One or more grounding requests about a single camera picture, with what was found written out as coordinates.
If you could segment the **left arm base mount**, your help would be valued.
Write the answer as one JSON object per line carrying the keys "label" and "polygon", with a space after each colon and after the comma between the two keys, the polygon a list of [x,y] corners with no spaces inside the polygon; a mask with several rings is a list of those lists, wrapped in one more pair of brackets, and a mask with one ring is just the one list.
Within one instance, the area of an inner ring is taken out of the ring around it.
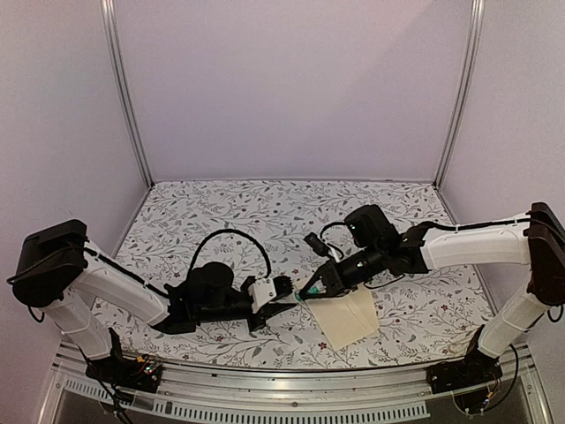
{"label": "left arm base mount", "polygon": [[113,329],[109,329],[109,334],[109,357],[89,360],[86,376],[114,386],[156,393],[162,378],[162,363],[147,354],[136,359],[125,358],[119,336]]}

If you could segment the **green white glue stick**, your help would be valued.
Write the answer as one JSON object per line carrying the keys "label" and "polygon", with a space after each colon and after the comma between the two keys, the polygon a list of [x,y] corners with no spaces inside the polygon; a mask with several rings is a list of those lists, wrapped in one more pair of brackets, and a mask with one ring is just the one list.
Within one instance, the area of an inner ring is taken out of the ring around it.
{"label": "green white glue stick", "polygon": [[323,294],[324,292],[320,291],[316,286],[297,288],[294,292],[294,296],[299,302],[321,299]]}

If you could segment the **floral patterned table mat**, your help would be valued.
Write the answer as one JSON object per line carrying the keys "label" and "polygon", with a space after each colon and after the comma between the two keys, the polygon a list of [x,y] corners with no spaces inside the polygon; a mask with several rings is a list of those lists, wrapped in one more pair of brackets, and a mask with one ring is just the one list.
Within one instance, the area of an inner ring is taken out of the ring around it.
{"label": "floral patterned table mat", "polygon": [[[137,215],[117,260],[156,287],[179,284],[191,263],[219,261],[237,283],[264,273],[309,277],[321,264],[304,242],[310,232],[345,254],[356,250],[339,222],[365,204],[381,207],[404,231],[422,221],[448,223],[436,192],[426,184],[310,181],[211,181],[160,183]],[[308,337],[304,306],[250,332],[245,322],[205,323],[191,334],[164,335],[109,302],[93,313],[119,335],[130,352],[236,367],[275,369],[357,368],[446,360],[464,353],[473,331],[492,310],[474,269],[460,266],[395,280],[377,276],[373,294],[379,330],[333,350]]]}

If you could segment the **left aluminium frame post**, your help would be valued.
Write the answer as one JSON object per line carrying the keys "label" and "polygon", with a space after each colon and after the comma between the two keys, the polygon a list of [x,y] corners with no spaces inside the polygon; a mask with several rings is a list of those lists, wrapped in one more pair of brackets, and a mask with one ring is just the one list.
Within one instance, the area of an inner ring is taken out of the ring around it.
{"label": "left aluminium frame post", "polygon": [[109,50],[110,65],[114,74],[117,87],[118,100],[124,115],[126,131],[132,145],[136,163],[142,180],[151,189],[154,186],[154,178],[150,170],[147,153],[143,146],[138,120],[132,101],[131,90],[128,85],[124,58],[118,34],[116,3],[112,0],[101,0],[102,22]]}

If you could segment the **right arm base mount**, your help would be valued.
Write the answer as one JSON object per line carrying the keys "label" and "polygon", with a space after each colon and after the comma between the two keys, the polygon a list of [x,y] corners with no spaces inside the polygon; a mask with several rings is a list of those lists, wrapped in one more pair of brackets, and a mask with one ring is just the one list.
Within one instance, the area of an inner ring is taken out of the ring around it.
{"label": "right arm base mount", "polygon": [[502,377],[499,360],[482,353],[478,349],[478,339],[479,331],[471,339],[461,359],[443,361],[426,369],[426,382],[433,394],[493,382]]}

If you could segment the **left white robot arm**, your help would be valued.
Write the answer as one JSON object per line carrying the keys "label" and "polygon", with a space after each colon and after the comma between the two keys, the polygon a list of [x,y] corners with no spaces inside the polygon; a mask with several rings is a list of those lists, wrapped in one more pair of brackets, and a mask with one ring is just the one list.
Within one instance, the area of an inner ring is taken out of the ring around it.
{"label": "left white robot arm", "polygon": [[286,276],[249,276],[235,288],[230,266],[211,261],[190,265],[177,286],[158,289],[109,258],[87,236],[87,227],[72,219],[27,236],[17,271],[7,280],[23,305],[42,310],[98,370],[113,383],[131,376],[115,332],[102,326],[82,293],[104,299],[166,335],[193,333],[202,323],[244,320],[250,331],[295,303]]}

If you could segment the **right aluminium frame post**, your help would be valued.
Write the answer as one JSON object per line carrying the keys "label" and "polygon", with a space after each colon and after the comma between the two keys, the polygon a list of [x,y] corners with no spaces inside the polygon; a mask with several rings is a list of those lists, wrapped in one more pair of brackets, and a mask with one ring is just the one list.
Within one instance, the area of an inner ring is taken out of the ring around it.
{"label": "right aluminium frame post", "polygon": [[441,151],[441,158],[433,179],[433,185],[438,191],[441,190],[446,182],[448,168],[453,154],[455,153],[458,133],[463,122],[465,105],[471,90],[471,82],[480,45],[484,13],[485,1],[473,0],[471,2],[469,30],[463,54],[463,67],[457,86],[454,108],[448,123],[448,131]]}

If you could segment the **aluminium frame post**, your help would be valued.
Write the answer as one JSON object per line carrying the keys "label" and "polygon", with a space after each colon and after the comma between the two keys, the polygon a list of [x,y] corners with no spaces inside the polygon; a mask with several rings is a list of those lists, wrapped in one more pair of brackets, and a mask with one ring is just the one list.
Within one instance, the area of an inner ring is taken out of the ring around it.
{"label": "aluminium frame post", "polygon": [[131,90],[128,85],[124,58],[118,34],[116,3],[112,0],[101,0],[102,22],[109,50],[110,65],[114,74],[117,87],[118,100],[124,115],[126,131],[132,145],[136,163],[142,180],[151,189],[154,186],[154,178],[150,170],[147,153],[143,146],[138,120],[132,101]]}
{"label": "aluminium frame post", "polygon": [[433,185],[438,191],[441,190],[446,182],[448,168],[453,154],[455,153],[458,133],[463,122],[465,105],[471,90],[471,82],[480,45],[484,13],[485,1],[473,0],[471,2],[469,30],[463,54],[463,67],[457,86],[454,108],[448,123],[448,131],[441,151],[441,158],[433,179]]}

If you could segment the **front aluminium rail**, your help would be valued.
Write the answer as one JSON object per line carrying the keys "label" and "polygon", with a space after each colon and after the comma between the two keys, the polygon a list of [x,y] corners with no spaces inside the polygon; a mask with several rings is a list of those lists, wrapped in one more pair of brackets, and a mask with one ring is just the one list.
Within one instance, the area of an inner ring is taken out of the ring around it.
{"label": "front aluminium rail", "polygon": [[86,375],[79,349],[62,342],[48,371],[38,423],[555,423],[529,347],[500,360],[483,412],[461,410],[479,386],[434,392],[425,362],[403,366],[274,369],[164,359],[154,393],[109,388]]}

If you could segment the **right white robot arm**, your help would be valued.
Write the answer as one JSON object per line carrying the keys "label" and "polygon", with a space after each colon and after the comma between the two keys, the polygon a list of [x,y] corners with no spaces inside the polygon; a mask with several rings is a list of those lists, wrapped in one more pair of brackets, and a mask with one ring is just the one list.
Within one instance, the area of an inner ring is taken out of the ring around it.
{"label": "right white robot arm", "polygon": [[456,377],[474,385],[551,307],[564,303],[564,226],[544,202],[495,221],[445,225],[424,221],[400,232],[377,205],[362,206],[343,220],[358,252],[319,266],[299,297],[343,296],[383,271],[424,275],[463,265],[526,267],[529,275],[489,322],[476,331]]}

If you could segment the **cream envelope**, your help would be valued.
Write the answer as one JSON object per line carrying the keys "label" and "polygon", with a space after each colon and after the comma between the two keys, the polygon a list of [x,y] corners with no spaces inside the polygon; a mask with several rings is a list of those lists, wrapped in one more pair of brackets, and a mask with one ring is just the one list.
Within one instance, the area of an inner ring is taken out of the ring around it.
{"label": "cream envelope", "polygon": [[380,328],[373,294],[361,286],[341,298],[299,301],[312,319],[308,337],[322,338],[335,351],[374,335]]}

